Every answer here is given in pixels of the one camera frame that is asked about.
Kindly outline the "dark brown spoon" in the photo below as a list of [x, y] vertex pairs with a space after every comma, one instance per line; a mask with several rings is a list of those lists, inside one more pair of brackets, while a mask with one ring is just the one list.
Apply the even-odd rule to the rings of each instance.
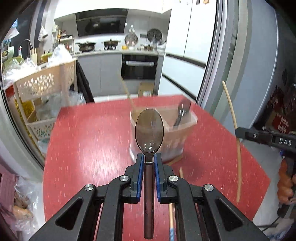
[[144, 154], [144, 238], [154, 238], [154, 154], [164, 137], [164, 126], [158, 111], [143, 110], [136, 121], [135, 140]]

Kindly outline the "dark spoon in holder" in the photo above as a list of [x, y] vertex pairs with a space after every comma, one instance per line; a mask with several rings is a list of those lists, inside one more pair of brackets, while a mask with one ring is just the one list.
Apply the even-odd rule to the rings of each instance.
[[182, 120], [182, 117], [187, 115], [190, 111], [191, 107], [191, 101], [189, 99], [184, 98], [179, 104], [178, 104], [178, 117], [174, 123], [174, 126], [178, 126]]

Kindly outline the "wooden chopstick in holder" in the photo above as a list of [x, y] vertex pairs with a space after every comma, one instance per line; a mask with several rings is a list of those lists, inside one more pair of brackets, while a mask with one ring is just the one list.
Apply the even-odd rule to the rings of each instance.
[[127, 86], [126, 86], [126, 83], [123, 80], [123, 77], [122, 76], [120, 76], [120, 81], [121, 81], [122, 87], [123, 87], [123, 89], [124, 89], [124, 91], [126, 93], [127, 99], [130, 102], [130, 105], [132, 107], [132, 110], [135, 111], [135, 112], [137, 112], [138, 111], [138, 108], [136, 107], [136, 105], [134, 104], [132, 98], [130, 97], [130, 92], [129, 92], [129, 90], [128, 90]]

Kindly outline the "cardboard box on floor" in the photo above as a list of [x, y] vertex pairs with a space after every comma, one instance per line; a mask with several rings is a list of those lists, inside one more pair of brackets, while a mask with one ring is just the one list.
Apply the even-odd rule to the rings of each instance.
[[154, 82], [141, 82], [138, 88], [138, 97], [151, 97], [154, 92]]

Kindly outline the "black built-in oven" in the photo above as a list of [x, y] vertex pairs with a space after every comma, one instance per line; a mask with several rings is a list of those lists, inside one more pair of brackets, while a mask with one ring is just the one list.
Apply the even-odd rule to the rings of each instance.
[[155, 80], [158, 56], [123, 54], [121, 76], [124, 80]]

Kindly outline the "beige perforated storage rack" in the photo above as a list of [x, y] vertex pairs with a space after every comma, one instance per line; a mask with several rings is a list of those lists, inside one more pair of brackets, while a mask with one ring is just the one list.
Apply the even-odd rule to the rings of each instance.
[[34, 107], [29, 116], [26, 116], [22, 103], [30, 101], [32, 104], [35, 104], [34, 102], [39, 101], [42, 97], [61, 93], [62, 101], [66, 106], [69, 106], [69, 88], [73, 83], [77, 82], [76, 61], [77, 59], [74, 58], [71, 61], [56, 66], [43, 68], [13, 84], [21, 116], [34, 142], [51, 136], [56, 119], [37, 120], [36, 107]]

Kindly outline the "white refrigerator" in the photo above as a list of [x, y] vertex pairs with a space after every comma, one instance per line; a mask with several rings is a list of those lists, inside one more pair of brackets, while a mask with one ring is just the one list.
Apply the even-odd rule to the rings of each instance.
[[210, 55], [218, 1], [170, 1], [159, 95], [196, 100]]

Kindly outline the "black pot on stove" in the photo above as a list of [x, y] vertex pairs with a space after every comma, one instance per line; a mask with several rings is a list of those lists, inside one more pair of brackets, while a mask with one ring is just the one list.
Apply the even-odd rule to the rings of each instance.
[[104, 45], [104, 50], [116, 50], [120, 42], [121, 41], [110, 39], [109, 41], [103, 41], [102, 44]]

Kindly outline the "black wok on stove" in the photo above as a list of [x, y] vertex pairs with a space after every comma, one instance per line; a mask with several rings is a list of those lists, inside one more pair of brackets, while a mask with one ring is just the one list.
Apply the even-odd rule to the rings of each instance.
[[84, 52], [94, 51], [96, 43], [87, 41], [85, 43], [76, 43], [76, 45], [79, 46], [79, 51], [84, 53]]

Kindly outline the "black range hood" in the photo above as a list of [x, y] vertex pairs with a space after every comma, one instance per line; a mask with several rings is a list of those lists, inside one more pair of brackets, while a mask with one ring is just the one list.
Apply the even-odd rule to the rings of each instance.
[[122, 34], [128, 9], [93, 9], [75, 13], [79, 37], [103, 34]]

